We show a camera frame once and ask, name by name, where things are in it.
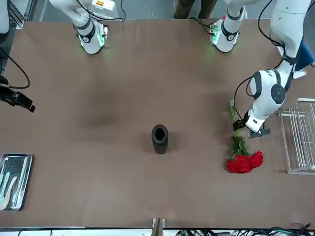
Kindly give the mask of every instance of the metal bracket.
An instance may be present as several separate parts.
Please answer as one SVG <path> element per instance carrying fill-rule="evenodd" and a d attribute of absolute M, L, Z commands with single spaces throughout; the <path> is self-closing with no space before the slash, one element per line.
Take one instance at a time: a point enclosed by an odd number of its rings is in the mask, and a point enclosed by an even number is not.
<path fill-rule="evenodd" d="M 255 133 L 253 131 L 249 132 L 248 138 L 252 139 L 252 138 L 262 137 L 262 136 L 268 135 L 270 133 L 271 133 L 271 129 L 266 128 L 265 123 L 263 123 L 262 128 L 257 133 Z"/>
<path fill-rule="evenodd" d="M 163 228 L 165 228 L 165 219 L 153 218 L 152 219 L 152 234 L 151 236 L 163 236 Z"/>
<path fill-rule="evenodd" d="M 20 11 L 13 3 L 10 2 L 10 5 L 8 5 L 8 7 L 11 20 L 16 24 L 16 29 L 23 29 L 24 22 L 27 21 L 26 18 L 20 13 Z"/>

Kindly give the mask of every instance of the rose bouquet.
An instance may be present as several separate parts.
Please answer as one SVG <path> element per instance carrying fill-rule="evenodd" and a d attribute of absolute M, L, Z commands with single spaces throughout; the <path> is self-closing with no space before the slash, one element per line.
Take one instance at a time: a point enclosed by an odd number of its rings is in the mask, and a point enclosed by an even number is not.
<path fill-rule="evenodd" d="M 237 113 L 234 106 L 231 107 L 233 122 L 237 120 Z M 234 143 L 231 151 L 232 156 L 228 159 L 226 167 L 232 173 L 249 173 L 254 168 L 258 168 L 263 163 L 263 154 L 261 151 L 256 151 L 254 154 L 249 153 L 249 147 L 245 143 L 244 137 L 239 130 L 235 131 L 233 137 Z"/>

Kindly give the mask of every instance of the black vase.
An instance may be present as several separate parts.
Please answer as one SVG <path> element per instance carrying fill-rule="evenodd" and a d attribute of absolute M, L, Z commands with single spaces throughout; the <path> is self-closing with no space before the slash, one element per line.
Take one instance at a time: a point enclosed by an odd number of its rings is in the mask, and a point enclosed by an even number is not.
<path fill-rule="evenodd" d="M 164 154 L 168 144 L 168 131 L 162 124 L 157 124 L 152 130 L 153 148 L 158 154 Z"/>

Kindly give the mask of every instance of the person's leg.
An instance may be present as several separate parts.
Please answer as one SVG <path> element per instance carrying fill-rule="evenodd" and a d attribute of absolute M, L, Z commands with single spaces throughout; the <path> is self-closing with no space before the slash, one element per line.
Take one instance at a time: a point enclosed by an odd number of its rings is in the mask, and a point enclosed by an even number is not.
<path fill-rule="evenodd" d="M 194 2 L 195 0 L 178 0 L 174 18 L 186 19 Z"/>
<path fill-rule="evenodd" d="M 217 0 L 201 0 L 201 10 L 198 19 L 208 19 Z"/>

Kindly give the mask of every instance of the blue cloth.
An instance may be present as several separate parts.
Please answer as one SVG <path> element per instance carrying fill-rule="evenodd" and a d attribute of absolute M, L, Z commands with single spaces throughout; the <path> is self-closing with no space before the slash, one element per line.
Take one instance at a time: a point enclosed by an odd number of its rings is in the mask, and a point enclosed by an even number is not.
<path fill-rule="evenodd" d="M 312 57 L 312 54 L 307 45 L 303 42 L 300 48 L 300 57 L 298 58 L 295 65 L 295 71 L 304 69 L 312 62 L 314 62 L 314 58 Z"/>

